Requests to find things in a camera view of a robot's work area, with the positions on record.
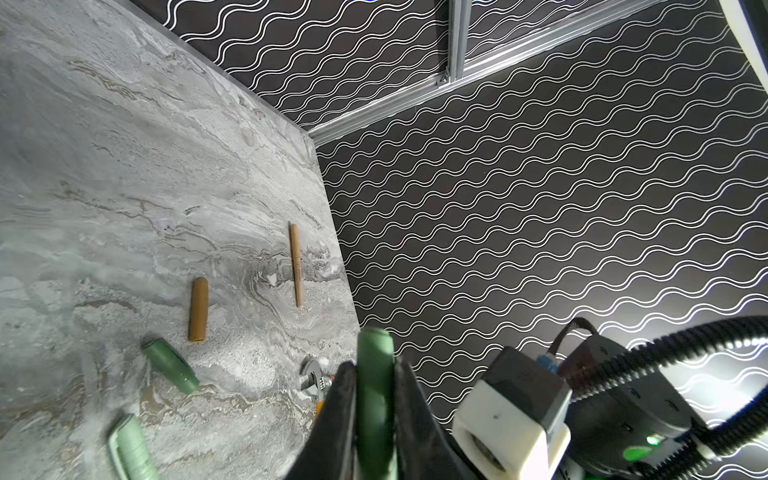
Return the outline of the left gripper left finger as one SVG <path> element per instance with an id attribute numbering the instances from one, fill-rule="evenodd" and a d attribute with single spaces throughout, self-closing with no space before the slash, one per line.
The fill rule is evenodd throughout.
<path id="1" fill-rule="evenodd" d="M 310 436 L 285 479 L 352 479 L 356 435 L 357 372 L 342 363 Z"/>

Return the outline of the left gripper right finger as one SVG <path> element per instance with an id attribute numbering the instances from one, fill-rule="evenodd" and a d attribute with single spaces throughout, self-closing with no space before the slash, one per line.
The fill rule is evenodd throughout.
<path id="1" fill-rule="evenodd" d="M 411 366 L 396 360 L 395 449 L 399 479 L 473 479 L 433 417 Z"/>

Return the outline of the tan pen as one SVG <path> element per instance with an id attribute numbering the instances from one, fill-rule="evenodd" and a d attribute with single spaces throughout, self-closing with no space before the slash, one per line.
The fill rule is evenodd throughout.
<path id="1" fill-rule="evenodd" d="M 295 223 L 289 225 L 290 253 L 292 260 L 292 271 L 294 277 L 294 291 L 296 306 L 299 309 L 304 307 L 304 291 L 302 284 L 302 255 L 300 248 L 299 228 Z"/>

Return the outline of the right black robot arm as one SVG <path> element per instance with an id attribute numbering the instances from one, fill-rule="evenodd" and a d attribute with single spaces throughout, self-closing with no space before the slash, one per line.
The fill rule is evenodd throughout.
<path id="1" fill-rule="evenodd" d="M 709 427 L 662 368 L 767 341 L 764 316 L 694 326 L 629 350 L 592 332 L 558 367 L 573 389 L 558 479 L 690 479 L 767 432 L 761 390 Z"/>

